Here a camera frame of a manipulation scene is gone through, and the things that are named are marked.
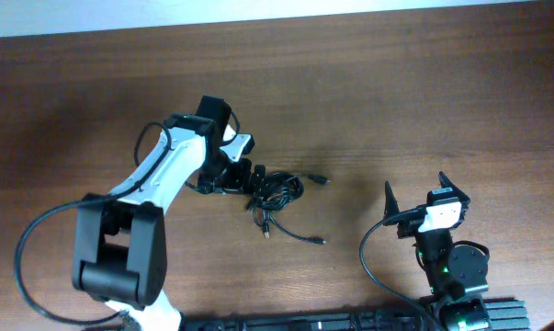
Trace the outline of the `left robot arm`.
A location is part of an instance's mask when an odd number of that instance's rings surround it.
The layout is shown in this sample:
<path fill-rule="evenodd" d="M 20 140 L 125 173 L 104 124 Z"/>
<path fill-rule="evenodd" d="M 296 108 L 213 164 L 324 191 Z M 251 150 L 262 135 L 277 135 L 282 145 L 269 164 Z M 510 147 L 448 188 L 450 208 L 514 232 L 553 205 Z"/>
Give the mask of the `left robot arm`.
<path fill-rule="evenodd" d="M 230 128 L 227 102 L 204 96 L 193 115 L 174 114 L 137 169 L 108 195 L 88 194 L 77 213 L 72 284 L 127 314 L 137 330 L 177 330 L 167 299 L 164 215 L 193 173 L 202 194 L 251 194 L 260 178 L 246 155 L 250 134 Z"/>

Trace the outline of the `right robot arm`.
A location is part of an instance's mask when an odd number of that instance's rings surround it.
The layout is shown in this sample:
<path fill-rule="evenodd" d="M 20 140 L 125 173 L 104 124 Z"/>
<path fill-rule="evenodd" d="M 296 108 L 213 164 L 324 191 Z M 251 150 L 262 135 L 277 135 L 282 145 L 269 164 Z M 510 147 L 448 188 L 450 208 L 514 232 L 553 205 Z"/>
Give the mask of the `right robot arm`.
<path fill-rule="evenodd" d="M 440 187 L 424 204 L 402 211 L 390 183 L 385 184 L 384 220 L 397 227 L 400 239 L 415 240 L 415 255 L 431 287 L 424 309 L 446 330 L 492 328 L 481 295 L 487 282 L 489 249 L 472 241 L 455 241 L 451 232 L 465 220 L 470 197 L 444 172 Z"/>

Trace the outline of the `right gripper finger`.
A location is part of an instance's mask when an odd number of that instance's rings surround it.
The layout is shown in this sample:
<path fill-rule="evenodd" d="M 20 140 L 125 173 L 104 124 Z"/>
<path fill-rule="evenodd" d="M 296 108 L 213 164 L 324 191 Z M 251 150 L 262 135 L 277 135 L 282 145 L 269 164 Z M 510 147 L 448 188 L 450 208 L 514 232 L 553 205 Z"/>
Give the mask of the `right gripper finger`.
<path fill-rule="evenodd" d="M 451 188 L 454 195 L 463 205 L 469 205 L 470 197 L 458 188 L 443 171 L 438 173 L 438 179 L 442 188 Z"/>
<path fill-rule="evenodd" d="M 384 192 L 385 192 L 385 206 L 384 206 L 383 219 L 387 220 L 390 217 L 398 214 L 400 212 L 400 209 L 399 209 L 398 201 L 395 198 L 395 195 L 392 191 L 389 181 L 385 182 Z"/>

